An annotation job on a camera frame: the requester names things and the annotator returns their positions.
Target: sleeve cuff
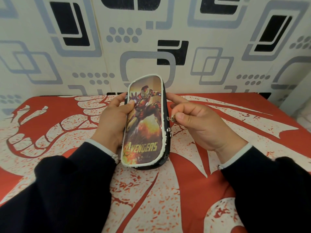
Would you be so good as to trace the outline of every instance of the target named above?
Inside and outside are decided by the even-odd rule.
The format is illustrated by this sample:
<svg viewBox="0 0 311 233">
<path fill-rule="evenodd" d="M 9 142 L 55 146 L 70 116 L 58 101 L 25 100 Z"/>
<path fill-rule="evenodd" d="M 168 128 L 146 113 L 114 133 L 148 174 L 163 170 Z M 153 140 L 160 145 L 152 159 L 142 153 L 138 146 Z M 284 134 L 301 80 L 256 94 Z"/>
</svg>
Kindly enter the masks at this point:
<svg viewBox="0 0 311 233">
<path fill-rule="evenodd" d="M 100 150 L 105 152 L 107 155 L 111 156 L 115 160 L 116 164 L 119 163 L 118 156 L 115 153 L 113 153 L 111 150 L 109 150 L 106 147 L 104 147 L 103 145 L 99 144 L 97 141 L 94 141 L 92 139 L 86 139 L 85 142 L 88 142 L 88 143 L 96 146 L 97 148 L 99 148 Z"/>
<path fill-rule="evenodd" d="M 247 143 L 242 149 L 240 149 L 231 159 L 229 159 L 227 162 L 224 164 L 218 165 L 218 169 L 224 169 L 229 167 L 231 164 L 233 164 L 235 161 L 237 161 L 243 154 L 245 154 L 249 149 L 252 148 L 251 143 Z"/>
</svg>

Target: iron man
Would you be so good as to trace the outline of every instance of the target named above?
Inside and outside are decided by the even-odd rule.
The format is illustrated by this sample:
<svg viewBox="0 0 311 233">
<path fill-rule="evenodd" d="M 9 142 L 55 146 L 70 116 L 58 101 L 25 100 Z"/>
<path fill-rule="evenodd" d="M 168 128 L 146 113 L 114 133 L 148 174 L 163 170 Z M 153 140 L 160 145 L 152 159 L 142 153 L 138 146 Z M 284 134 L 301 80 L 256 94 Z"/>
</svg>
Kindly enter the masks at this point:
<svg viewBox="0 0 311 233">
<path fill-rule="evenodd" d="M 132 93 L 130 100 L 135 101 L 135 113 L 127 124 L 126 131 L 130 131 L 132 127 L 136 127 L 140 121 L 150 115 L 154 115 L 159 127 L 161 127 L 161 102 L 157 101 L 149 105 L 150 98 L 153 96 L 161 96 L 161 92 L 154 92 L 149 86 L 143 86 L 140 94 Z"/>
</svg>

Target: person's right thumb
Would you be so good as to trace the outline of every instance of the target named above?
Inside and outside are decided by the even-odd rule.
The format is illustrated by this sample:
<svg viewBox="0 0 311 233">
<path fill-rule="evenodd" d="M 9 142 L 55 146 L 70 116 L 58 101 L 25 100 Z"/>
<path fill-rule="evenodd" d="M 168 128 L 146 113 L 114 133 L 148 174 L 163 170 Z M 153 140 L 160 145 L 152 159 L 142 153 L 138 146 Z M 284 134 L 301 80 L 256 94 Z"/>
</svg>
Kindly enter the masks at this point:
<svg viewBox="0 0 311 233">
<path fill-rule="evenodd" d="M 202 129 L 201 119 L 196 116 L 186 115 L 184 113 L 178 112 L 175 114 L 176 121 L 185 127 L 193 129 Z"/>
<path fill-rule="evenodd" d="M 130 100 L 126 105 L 119 106 L 119 110 L 125 114 L 128 114 L 132 111 L 134 106 L 135 106 L 135 102 L 133 100 Z"/>
</svg>

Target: dot pattern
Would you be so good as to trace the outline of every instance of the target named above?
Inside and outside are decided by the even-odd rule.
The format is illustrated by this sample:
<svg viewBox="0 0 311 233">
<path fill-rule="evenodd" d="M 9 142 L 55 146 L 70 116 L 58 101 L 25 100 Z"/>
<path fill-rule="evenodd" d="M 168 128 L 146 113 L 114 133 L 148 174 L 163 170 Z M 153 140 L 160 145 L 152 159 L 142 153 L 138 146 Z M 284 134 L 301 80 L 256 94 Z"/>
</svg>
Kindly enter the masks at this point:
<svg viewBox="0 0 311 233">
<path fill-rule="evenodd" d="M 114 27 L 110 27 L 109 28 L 109 33 L 111 35 L 115 35 L 117 33 L 117 30 L 114 28 Z M 129 35 L 129 36 L 132 36 L 134 34 L 134 30 L 132 28 L 127 28 L 126 29 L 126 33 Z M 119 27 L 118 28 L 118 34 L 119 35 L 124 35 L 125 34 L 125 29 L 123 27 Z M 137 36 L 140 36 L 142 35 L 142 29 L 141 28 L 137 28 L 135 29 L 135 34 Z M 124 36 L 124 37 L 121 37 L 119 35 L 116 35 L 115 37 L 111 36 L 111 35 L 107 35 L 106 36 L 106 40 L 107 42 L 109 43 L 112 43 L 114 40 L 117 42 L 117 43 L 121 43 L 122 40 L 125 42 L 125 43 L 129 43 L 131 40 L 133 43 L 138 43 L 139 39 L 137 36 L 133 36 L 133 37 L 129 37 L 129 36 Z"/>
<path fill-rule="evenodd" d="M 100 78 L 101 76 L 103 77 L 103 78 L 108 78 L 108 74 L 107 73 L 102 73 L 101 75 L 100 75 L 100 73 L 87 73 L 87 74 L 85 74 L 85 73 L 72 73 L 72 76 L 74 77 L 74 78 L 78 78 L 79 77 L 79 75 L 80 75 L 80 77 L 81 78 L 85 78 L 86 77 L 86 75 L 89 77 L 89 78 L 93 78 L 94 76 L 96 77 L 96 78 Z M 115 74 L 114 73 L 110 73 L 109 74 L 109 77 L 110 78 L 114 78 L 115 77 Z M 108 85 L 109 84 L 109 81 L 108 80 L 90 80 L 89 81 L 90 82 L 90 84 L 91 85 L 95 85 L 95 84 L 98 84 L 98 85 L 102 85 L 103 83 L 105 84 L 105 85 Z M 14 97 L 15 98 L 17 98 L 17 99 L 20 99 L 21 98 L 21 96 L 19 96 L 19 95 L 14 95 Z M 4 96 L 4 95 L 0 95 L 0 99 L 2 99 L 2 100 L 0 100 L 0 103 L 3 103 L 3 104 L 7 104 L 7 103 L 13 103 L 13 101 L 12 100 L 5 100 L 5 99 L 14 99 L 14 97 L 13 96 L 11 96 L 11 95 L 7 95 L 7 96 Z"/>
<path fill-rule="evenodd" d="M 242 76 L 242 74 L 239 74 L 238 76 L 236 76 L 236 79 L 269 79 L 270 78 L 270 75 L 259 75 L 259 74 L 256 74 L 256 75 L 254 75 L 254 74 L 250 74 L 250 75 L 247 75 L 247 74 L 244 74 L 243 76 Z M 245 82 L 245 85 L 247 86 L 247 85 L 260 85 L 261 84 L 261 81 L 253 81 L 253 80 L 248 80 L 248 81 L 246 81 Z"/>
<path fill-rule="evenodd" d="M 309 49 L 311 50 L 311 36 L 300 36 L 297 42 L 290 44 L 290 49 Z"/>
<path fill-rule="evenodd" d="M 21 104 L 20 95 L 0 95 L 0 103 L 1 104 Z"/>
<path fill-rule="evenodd" d="M 278 102 L 285 101 L 287 97 L 288 97 L 288 94 L 284 95 L 283 98 L 280 98 L 277 101 Z"/>
</svg>

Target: avengers pencil case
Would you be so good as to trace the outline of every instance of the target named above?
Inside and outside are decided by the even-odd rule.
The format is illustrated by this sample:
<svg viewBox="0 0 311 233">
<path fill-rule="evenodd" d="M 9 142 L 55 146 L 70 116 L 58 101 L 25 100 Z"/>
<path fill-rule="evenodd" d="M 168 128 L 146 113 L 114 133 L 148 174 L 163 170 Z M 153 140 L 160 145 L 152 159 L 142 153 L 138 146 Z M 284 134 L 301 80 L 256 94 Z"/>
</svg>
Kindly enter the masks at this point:
<svg viewBox="0 0 311 233">
<path fill-rule="evenodd" d="M 135 106 L 127 115 L 121 162 L 140 170 L 158 168 L 168 159 L 172 136 L 162 78 L 150 74 L 136 79 L 125 103 L 130 100 Z"/>
</svg>

